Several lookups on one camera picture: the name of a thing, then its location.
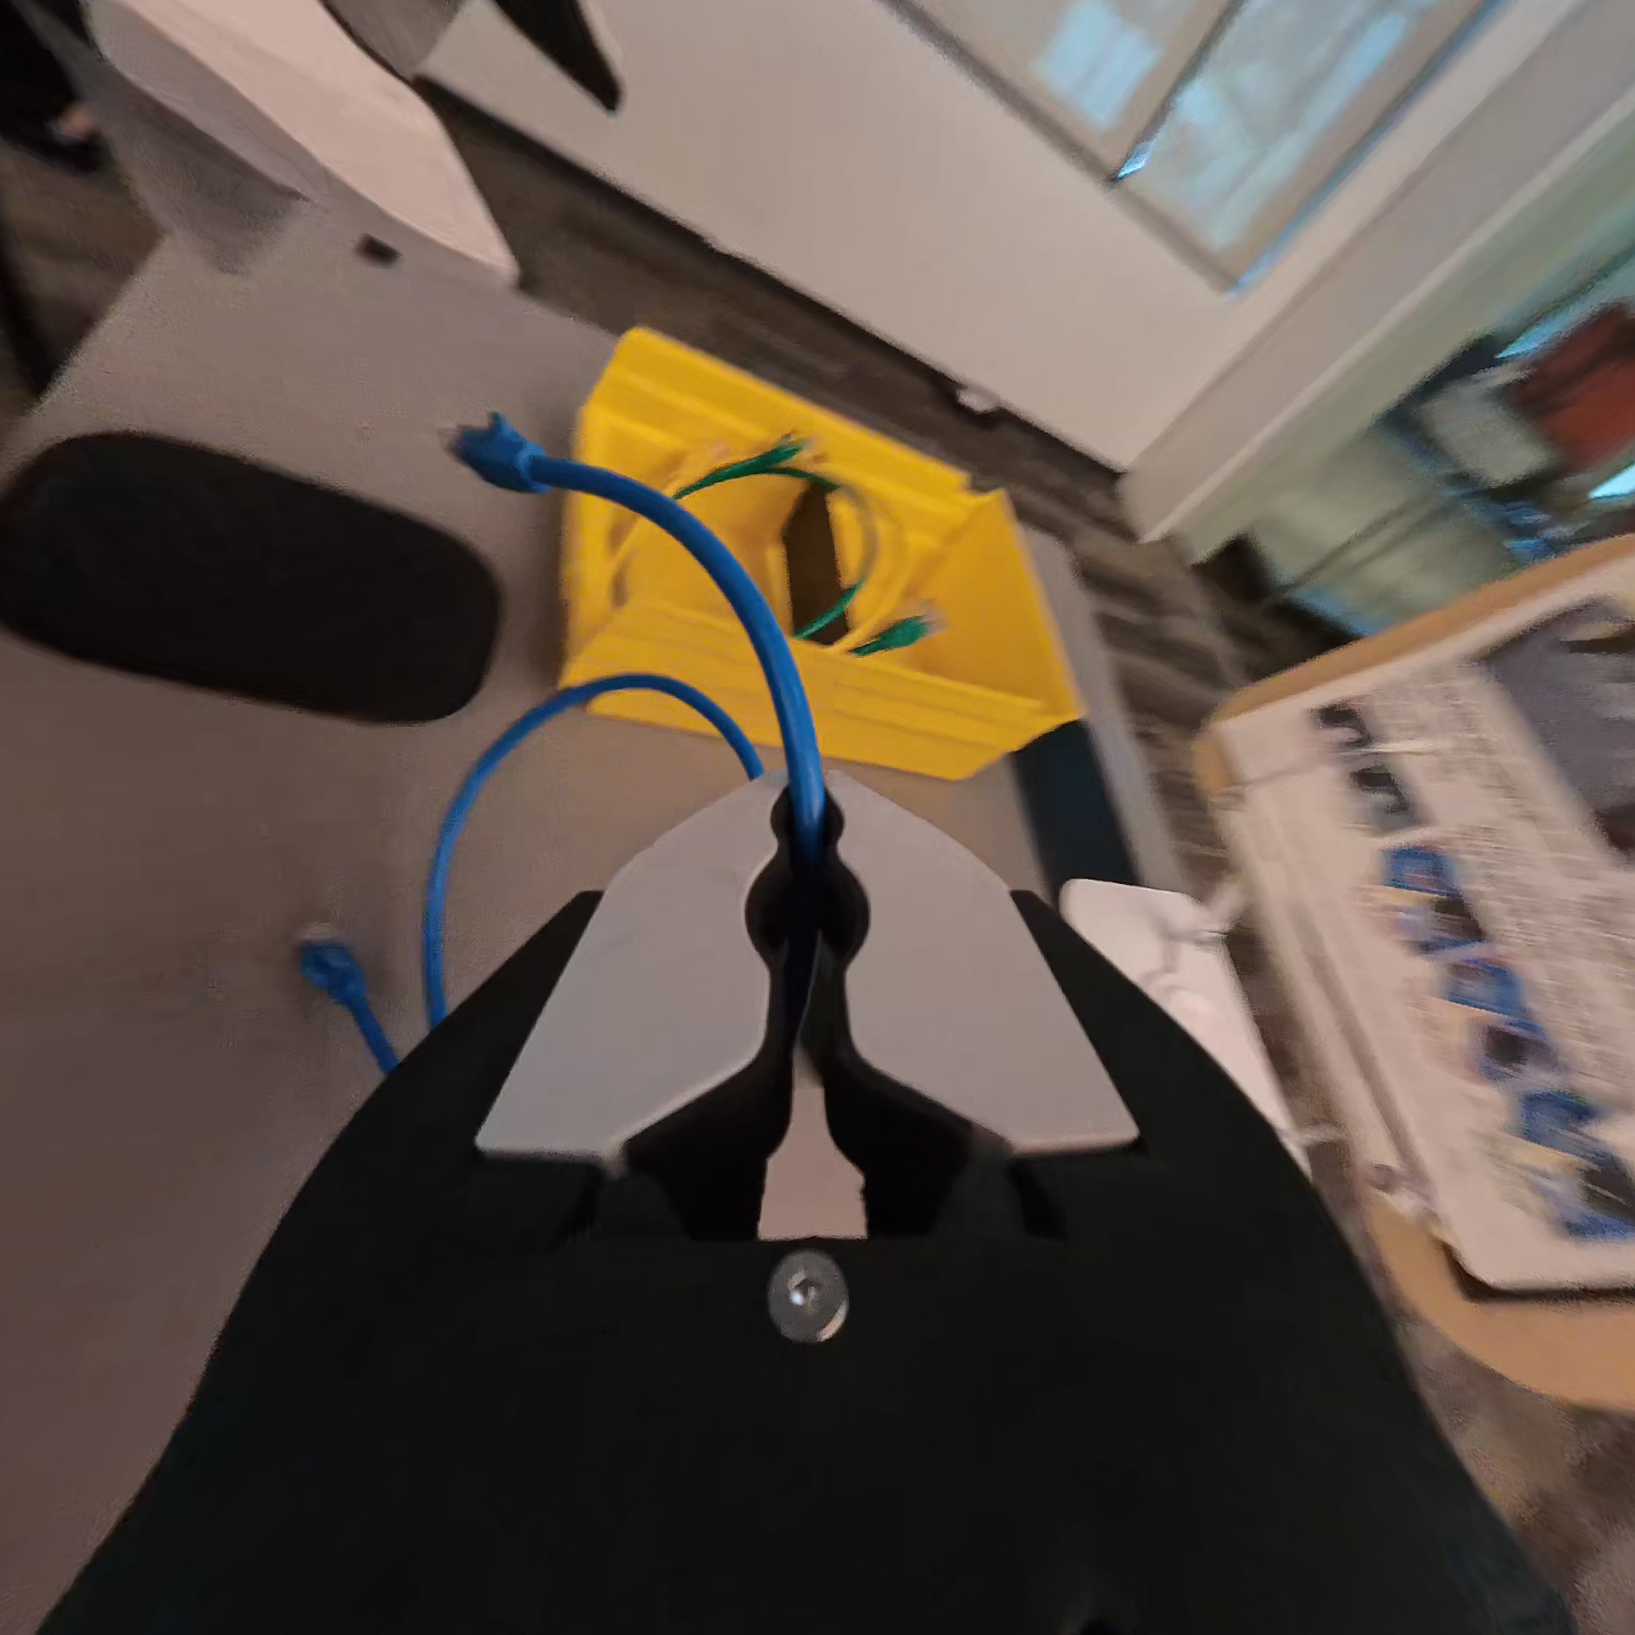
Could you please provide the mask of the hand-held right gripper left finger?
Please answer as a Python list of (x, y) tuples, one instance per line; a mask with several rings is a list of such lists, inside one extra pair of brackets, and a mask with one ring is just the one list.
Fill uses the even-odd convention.
[(782, 775), (661, 834), (590, 911), (475, 1137), (651, 1182), (693, 1238), (760, 1233), (816, 964)]

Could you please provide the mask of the printed instruction poster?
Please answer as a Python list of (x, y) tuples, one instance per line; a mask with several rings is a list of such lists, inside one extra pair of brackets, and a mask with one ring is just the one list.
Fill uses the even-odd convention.
[(1475, 1282), (1634, 1280), (1632, 569), (1221, 725), (1235, 836)]

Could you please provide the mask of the storage shelf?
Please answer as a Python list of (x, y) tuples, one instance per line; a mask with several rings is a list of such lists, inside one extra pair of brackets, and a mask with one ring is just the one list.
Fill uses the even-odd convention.
[(1363, 637), (1632, 529), (1632, 291), (1446, 357), (1244, 538), (1278, 615)]

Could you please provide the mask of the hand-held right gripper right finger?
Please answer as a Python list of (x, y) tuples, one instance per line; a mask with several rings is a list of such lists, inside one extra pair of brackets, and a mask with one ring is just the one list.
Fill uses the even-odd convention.
[(802, 1044), (871, 1238), (930, 1234), (969, 1170), (1133, 1148), (1119, 1093), (1005, 880), (828, 778)]

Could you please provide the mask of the black wrist rest pad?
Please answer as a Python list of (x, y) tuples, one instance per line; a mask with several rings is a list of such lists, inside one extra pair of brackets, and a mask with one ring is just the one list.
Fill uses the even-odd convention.
[(501, 584), (462, 538), (217, 448), (73, 436), (4, 485), (4, 628), (108, 671), (433, 724), (479, 695), (501, 620)]

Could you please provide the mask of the large paned window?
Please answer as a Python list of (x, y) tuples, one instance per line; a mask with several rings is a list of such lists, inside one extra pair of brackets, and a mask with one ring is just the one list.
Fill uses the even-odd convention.
[(1501, 32), (1485, 100), (1632, 3), (891, 1), (963, 81), (1218, 289), (1244, 289)]

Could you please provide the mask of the white box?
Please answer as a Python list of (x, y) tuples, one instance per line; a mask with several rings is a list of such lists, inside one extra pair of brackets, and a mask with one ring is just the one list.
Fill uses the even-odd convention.
[(244, 272), (298, 214), (441, 276), (518, 260), (440, 116), (317, 1), (72, 3), (55, 49), (169, 233)]

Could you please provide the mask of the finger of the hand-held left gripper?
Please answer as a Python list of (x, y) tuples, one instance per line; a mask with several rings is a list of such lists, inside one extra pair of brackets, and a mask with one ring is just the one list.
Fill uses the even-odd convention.
[(620, 112), (624, 81), (584, 1), (496, 1), (535, 51), (603, 112)]
[(346, 35), (399, 80), (416, 80), (465, 1), (324, 1)]

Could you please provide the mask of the yellow plastic bin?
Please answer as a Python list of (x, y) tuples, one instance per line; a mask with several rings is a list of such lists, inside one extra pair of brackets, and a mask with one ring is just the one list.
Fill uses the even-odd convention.
[[(799, 444), (784, 473), (681, 497), (784, 441)], [(1012, 500), (961, 468), (651, 328), (617, 342), (572, 449), (681, 497), (746, 567), (790, 637), (828, 759), (966, 780), (1082, 713)], [(561, 591), (562, 684), (670, 676), (779, 742), (736, 615), (656, 524), (566, 497)]]

